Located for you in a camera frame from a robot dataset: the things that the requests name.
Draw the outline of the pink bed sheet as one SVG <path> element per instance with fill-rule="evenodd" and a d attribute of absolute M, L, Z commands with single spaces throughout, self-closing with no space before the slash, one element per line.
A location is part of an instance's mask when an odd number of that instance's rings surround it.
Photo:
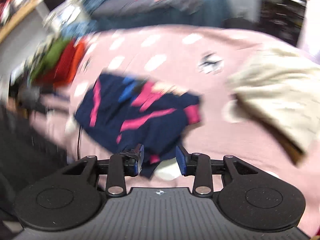
<path fill-rule="evenodd" d="M 160 25 L 118 29 L 86 37 L 87 51 L 72 85 L 43 102 L 68 113 L 34 113 L 31 124 L 67 150 L 70 159 L 110 154 L 86 133 L 80 132 L 73 113 L 86 91 L 102 72 L 130 74 L 172 83 L 201 96 L 200 124 L 190 127 L 183 141 L 189 152 L 202 152 L 214 159 L 232 154 L 294 185 L 306 198 L 299 228 L 314 235 L 319 228 L 319 143 L 315 141 L 299 166 L 293 165 L 275 138 L 235 104 L 226 86 L 256 52 L 264 48 L 292 50 L 293 46 L 256 31 Z"/>

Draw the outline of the cream dotted garment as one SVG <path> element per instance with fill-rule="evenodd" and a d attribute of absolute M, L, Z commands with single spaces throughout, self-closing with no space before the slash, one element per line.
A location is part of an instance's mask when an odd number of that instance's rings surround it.
<path fill-rule="evenodd" d="M 319 64 L 297 50 L 264 49 L 232 74 L 227 86 L 292 162 L 301 163 L 319 135 Z"/>

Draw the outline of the red orange folded clothes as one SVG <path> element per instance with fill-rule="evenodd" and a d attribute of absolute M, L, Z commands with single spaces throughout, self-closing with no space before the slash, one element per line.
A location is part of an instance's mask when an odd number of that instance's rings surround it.
<path fill-rule="evenodd" d="M 55 67 L 36 78 L 37 85 L 52 85 L 54 88 L 59 88 L 73 81 L 87 45 L 84 39 L 80 39 L 76 46 L 74 44 L 75 39 L 66 46 Z"/>

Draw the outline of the navy cartoon print shirt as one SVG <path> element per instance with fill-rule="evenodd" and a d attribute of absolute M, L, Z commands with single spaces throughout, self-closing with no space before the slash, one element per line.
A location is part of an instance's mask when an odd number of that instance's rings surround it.
<path fill-rule="evenodd" d="M 161 82 L 103 73 L 85 94 L 75 119 L 111 153 L 143 145 L 140 174 L 151 178 L 161 161 L 175 158 L 185 128 L 200 122 L 200 97 L 165 90 Z"/>

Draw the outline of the teal blanket with grey clothes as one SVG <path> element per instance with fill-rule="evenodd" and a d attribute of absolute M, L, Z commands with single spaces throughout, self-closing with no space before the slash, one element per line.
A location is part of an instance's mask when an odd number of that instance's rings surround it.
<path fill-rule="evenodd" d="M 89 19 L 65 24 L 64 37 L 111 29 L 163 24 L 222 27 L 232 14 L 229 0 L 80 0 Z"/>

